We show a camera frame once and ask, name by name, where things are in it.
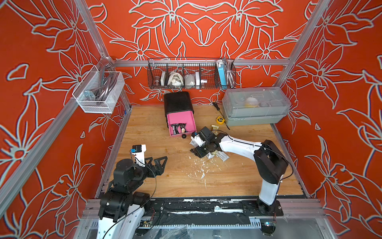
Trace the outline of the black cookie packet with picture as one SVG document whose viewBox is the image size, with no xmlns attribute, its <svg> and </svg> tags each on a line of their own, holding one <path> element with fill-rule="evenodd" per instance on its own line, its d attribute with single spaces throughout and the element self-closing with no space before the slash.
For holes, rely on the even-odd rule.
<svg viewBox="0 0 382 239">
<path fill-rule="evenodd" d="M 187 132 L 187 130 L 186 130 L 186 123 L 179 123 L 179 133 L 180 134 L 184 134 L 186 132 Z"/>
</svg>

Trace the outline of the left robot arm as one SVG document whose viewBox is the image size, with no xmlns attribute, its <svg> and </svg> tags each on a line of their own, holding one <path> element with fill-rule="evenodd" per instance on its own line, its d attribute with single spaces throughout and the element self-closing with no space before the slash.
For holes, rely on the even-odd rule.
<svg viewBox="0 0 382 239">
<path fill-rule="evenodd" d="M 100 198 L 98 239 L 131 239 L 154 193 L 138 192 L 146 178 L 164 173 L 168 157 L 123 159 L 116 164 L 113 180 Z"/>
</svg>

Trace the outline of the pink top drawer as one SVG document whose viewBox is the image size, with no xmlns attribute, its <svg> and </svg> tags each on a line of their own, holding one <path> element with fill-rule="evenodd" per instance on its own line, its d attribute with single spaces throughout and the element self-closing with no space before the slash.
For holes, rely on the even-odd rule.
<svg viewBox="0 0 382 239">
<path fill-rule="evenodd" d="M 192 111 L 168 113 L 166 118 L 170 137 L 184 137 L 183 135 L 189 135 L 197 131 Z"/>
</svg>

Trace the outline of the black pink drawer cabinet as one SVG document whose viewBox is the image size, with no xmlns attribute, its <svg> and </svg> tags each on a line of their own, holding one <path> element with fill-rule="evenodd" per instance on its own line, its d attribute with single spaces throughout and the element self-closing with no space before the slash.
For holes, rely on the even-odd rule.
<svg viewBox="0 0 382 239">
<path fill-rule="evenodd" d="M 192 111 L 194 113 L 189 92 L 175 92 L 164 95 L 165 117 L 167 117 L 170 113 L 184 111 Z"/>
</svg>

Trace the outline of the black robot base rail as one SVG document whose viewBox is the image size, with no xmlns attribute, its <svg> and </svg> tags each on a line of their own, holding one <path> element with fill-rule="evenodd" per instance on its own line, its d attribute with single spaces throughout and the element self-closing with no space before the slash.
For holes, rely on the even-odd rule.
<svg viewBox="0 0 382 239">
<path fill-rule="evenodd" d="M 274 222 L 284 216 L 278 200 L 271 206 L 257 201 L 257 196 L 153 198 L 144 206 L 142 219 L 154 226 L 246 226 L 251 218 Z"/>
</svg>

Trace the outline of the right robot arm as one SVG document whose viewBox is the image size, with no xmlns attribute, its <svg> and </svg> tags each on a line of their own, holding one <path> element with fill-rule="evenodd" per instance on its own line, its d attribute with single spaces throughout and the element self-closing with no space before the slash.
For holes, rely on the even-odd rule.
<svg viewBox="0 0 382 239">
<path fill-rule="evenodd" d="M 222 131 L 214 134 L 207 127 L 199 132 L 193 132 L 191 139 L 191 144 L 195 146 L 191 152 L 199 158 L 218 151 L 234 153 L 254 161 L 262 178 L 261 191 L 256 200 L 257 210 L 264 216 L 275 213 L 280 183 L 289 162 L 271 140 L 246 141 L 231 137 Z"/>
</svg>

